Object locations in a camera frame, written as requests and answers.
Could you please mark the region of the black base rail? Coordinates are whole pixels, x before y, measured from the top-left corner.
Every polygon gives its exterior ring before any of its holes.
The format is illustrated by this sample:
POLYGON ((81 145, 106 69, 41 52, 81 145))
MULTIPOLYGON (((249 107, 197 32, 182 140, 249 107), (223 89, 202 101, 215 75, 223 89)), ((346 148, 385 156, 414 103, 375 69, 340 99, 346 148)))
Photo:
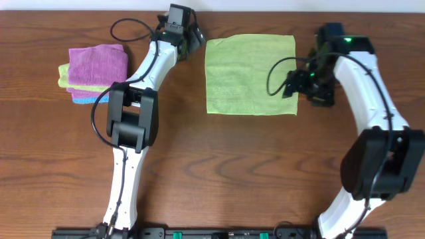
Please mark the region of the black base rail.
POLYGON ((318 238, 312 228, 281 227, 275 230, 183 230, 164 228, 142 228, 138 231, 115 230, 107 235, 105 226, 84 230, 53 230, 52 239, 130 238, 130 239, 302 239, 318 238))

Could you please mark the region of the purple folded cloth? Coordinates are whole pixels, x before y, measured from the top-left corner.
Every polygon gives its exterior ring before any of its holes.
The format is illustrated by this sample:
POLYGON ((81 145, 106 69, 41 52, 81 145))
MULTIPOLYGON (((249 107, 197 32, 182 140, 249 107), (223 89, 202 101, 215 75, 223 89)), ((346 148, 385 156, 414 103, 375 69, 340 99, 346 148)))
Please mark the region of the purple folded cloth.
POLYGON ((128 55, 121 44, 70 48, 68 83, 76 86, 111 86, 128 77, 128 55))
POLYGON ((97 98, 101 94, 100 92, 77 90, 74 88, 67 88, 66 91, 71 93, 73 99, 97 98))

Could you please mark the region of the purple folded cloth lower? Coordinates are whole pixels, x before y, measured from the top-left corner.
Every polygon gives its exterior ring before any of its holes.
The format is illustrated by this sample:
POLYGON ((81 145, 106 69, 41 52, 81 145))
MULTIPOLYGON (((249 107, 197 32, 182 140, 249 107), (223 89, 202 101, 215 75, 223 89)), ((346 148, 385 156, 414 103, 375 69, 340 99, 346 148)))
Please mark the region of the purple folded cloth lower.
POLYGON ((100 92, 77 90, 74 88, 67 88, 66 91, 71 93, 73 99, 97 98, 101 94, 100 92))

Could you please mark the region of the purple folded cloth top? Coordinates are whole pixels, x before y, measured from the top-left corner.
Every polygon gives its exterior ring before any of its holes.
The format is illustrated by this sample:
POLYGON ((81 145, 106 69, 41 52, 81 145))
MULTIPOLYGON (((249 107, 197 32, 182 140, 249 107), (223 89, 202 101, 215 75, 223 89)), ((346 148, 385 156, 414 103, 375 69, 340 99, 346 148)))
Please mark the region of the purple folded cloth top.
POLYGON ((70 48, 68 83, 76 86, 111 86, 128 77, 128 55, 121 44, 70 48))

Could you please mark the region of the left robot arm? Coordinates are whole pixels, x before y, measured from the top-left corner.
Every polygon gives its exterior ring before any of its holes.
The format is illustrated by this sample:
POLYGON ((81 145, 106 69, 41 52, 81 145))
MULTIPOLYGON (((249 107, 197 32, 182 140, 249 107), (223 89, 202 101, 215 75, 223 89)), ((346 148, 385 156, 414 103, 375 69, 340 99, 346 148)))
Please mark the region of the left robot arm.
POLYGON ((105 238, 129 238, 137 220, 141 168, 159 128, 158 89, 178 61, 205 44, 194 10, 160 15, 149 50, 135 73, 109 89, 107 135, 114 172, 105 238))

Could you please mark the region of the light green cloth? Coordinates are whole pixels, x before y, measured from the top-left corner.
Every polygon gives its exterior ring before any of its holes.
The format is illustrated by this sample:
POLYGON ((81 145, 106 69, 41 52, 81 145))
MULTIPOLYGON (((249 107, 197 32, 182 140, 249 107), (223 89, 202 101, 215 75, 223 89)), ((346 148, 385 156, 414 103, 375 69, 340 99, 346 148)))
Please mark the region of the light green cloth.
POLYGON ((286 74, 296 68, 292 35, 242 34, 212 39, 205 51, 207 112, 209 114, 275 116, 296 115, 298 95, 269 96, 266 88, 277 90, 286 74))

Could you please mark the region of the yellow-green folded cloth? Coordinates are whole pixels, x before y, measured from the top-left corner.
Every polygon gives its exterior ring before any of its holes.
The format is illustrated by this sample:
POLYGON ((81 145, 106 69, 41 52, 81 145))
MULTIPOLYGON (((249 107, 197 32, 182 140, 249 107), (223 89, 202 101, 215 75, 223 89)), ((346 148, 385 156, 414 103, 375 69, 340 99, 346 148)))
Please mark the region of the yellow-green folded cloth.
POLYGON ((74 85, 68 82, 68 69, 70 64, 63 64, 58 67, 59 79, 58 85, 61 88, 67 88, 72 90, 84 90, 89 92, 103 92, 108 87, 107 86, 85 86, 85 85, 74 85))

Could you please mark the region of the blue folded cloth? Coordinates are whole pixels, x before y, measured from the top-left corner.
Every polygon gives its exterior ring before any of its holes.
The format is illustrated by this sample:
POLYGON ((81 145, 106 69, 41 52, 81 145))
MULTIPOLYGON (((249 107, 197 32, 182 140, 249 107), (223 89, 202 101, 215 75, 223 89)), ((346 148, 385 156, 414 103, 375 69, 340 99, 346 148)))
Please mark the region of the blue folded cloth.
MULTIPOLYGON (((90 97, 90 98, 73 98, 72 102, 75 104, 93 104, 97 100, 97 97, 90 97)), ((108 103, 109 96, 103 96, 99 103, 108 103)))

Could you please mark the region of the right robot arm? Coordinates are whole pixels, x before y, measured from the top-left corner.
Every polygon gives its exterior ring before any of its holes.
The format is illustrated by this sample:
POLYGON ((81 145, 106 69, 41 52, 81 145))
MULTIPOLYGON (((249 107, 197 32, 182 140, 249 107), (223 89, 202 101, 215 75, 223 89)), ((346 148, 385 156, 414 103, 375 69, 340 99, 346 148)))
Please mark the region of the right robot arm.
POLYGON ((314 106, 330 107, 340 85, 348 99, 358 137, 341 162, 341 190, 318 216, 316 234, 353 238, 374 209, 409 190, 424 154, 424 132, 412 129, 393 104, 367 37, 327 23, 315 39, 306 69, 288 72, 283 97, 299 92, 314 106))

